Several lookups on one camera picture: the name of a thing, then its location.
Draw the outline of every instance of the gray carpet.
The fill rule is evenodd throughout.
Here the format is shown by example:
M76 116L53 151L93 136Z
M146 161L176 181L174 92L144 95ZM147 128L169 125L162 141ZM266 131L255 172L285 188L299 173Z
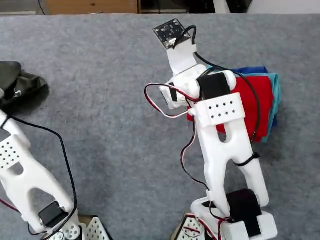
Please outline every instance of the gray carpet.
M180 166L192 134L184 117L167 119L145 100L149 82L172 76L152 28L172 15L86 15L0 18L0 61L19 61L43 76L48 98L19 116L60 132L75 179L79 211L99 215L115 240L167 240L205 189ZM179 15L198 27L198 52L226 67L266 65L282 79L278 124L256 144L268 187L266 208L278 240L320 238L320 15ZM151 92L163 101L156 90ZM34 157L71 195L59 142L21 126ZM199 144L186 157L203 179ZM228 192L244 178L228 165ZM38 204L45 197L39 195ZM33 239L22 219L0 207L1 239Z

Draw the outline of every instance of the black object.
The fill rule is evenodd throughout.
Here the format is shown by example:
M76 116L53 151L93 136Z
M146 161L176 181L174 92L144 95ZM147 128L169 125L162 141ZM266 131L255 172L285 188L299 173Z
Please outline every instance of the black object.
M170 42L173 39L176 39L181 36L181 34L184 32L185 28L184 26L179 22L177 18L166 22L165 24L162 24L156 28L153 29L153 32L157 36L157 38L160 40L162 45L165 47L165 49L170 49L174 46L175 42ZM189 33L185 33L183 36L180 37L179 43L182 43L188 39L190 39L191 36Z
M214 99L231 93L223 72L199 77L197 81L200 86L200 97L203 100Z
M178 102L177 91L174 90L173 88L170 88L170 94L171 94L172 101Z
M215 14L215 5L213 0L186 0L190 14Z
M226 0L230 13L245 14L248 12L252 0Z
M39 218L47 228L53 228L63 219L68 216L68 213L59 207L59 203L54 201L41 212L39 212Z
M29 98L33 100L45 87L48 90L42 77L24 72L19 62L0 61L0 89L4 91L4 97L0 100L2 110L12 112L14 104L25 104Z
M259 153L255 152L252 154L251 157L249 157L249 159L243 163L234 163L235 165L237 165L238 167L244 167L245 165L249 164L253 159L259 159L261 156L259 155Z
M262 212L255 193L250 189L242 189L228 193L226 199L230 206L231 220L229 222L238 223L243 221L249 238L261 235L257 216L262 215ZM204 202L202 205L209 208L210 201Z

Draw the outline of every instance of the perforated plastic plate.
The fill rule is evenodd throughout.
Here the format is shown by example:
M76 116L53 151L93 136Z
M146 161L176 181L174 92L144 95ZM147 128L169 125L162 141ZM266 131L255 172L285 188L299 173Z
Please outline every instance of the perforated plastic plate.
M86 240L110 240L98 217L94 217L86 229Z

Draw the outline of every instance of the teal cloth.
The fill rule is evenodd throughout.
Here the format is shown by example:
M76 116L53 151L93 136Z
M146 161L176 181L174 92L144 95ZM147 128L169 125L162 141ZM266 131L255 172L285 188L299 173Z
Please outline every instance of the teal cloth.
M273 100L273 106L269 114L268 134L267 136L263 137L261 140L262 143L266 143L271 134L272 125L273 125L275 116L278 113L279 104L281 103L281 99L282 99L280 78L277 73L269 73L269 74L251 73L251 74L244 74L244 76L248 76L248 77L249 76L268 76L272 84L272 93L274 96L274 100Z

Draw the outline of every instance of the folded fabric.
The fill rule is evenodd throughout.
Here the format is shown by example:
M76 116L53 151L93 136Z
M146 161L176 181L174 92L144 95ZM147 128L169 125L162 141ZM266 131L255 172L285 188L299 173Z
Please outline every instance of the folded fabric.
M274 125L277 125L276 114L278 113L279 104L281 103L281 100L282 100L280 78L277 73L270 73L270 74L252 73L252 74L244 74L244 76L246 76L248 78L254 77L254 76L269 77L270 82L272 84L272 93L273 93L274 99L273 99L273 105L272 105L272 108L270 110L270 115L269 115L268 133L267 133L267 136L262 138L262 142L266 143L268 141L270 134L271 134L272 127Z
M247 76L247 79L254 87L260 101L260 125L256 132L256 137L254 138L255 142L260 142L263 137L268 135L269 114L274 101L272 84L268 76ZM252 89L241 77L236 78L236 87L232 93L240 93L245 111L244 122L248 131L248 135L251 138L256 129L258 120L258 106L256 97ZM218 125L217 130L225 133L225 128L223 125Z
M268 74L269 71L265 66L247 66L242 68L234 68L233 71L240 74Z

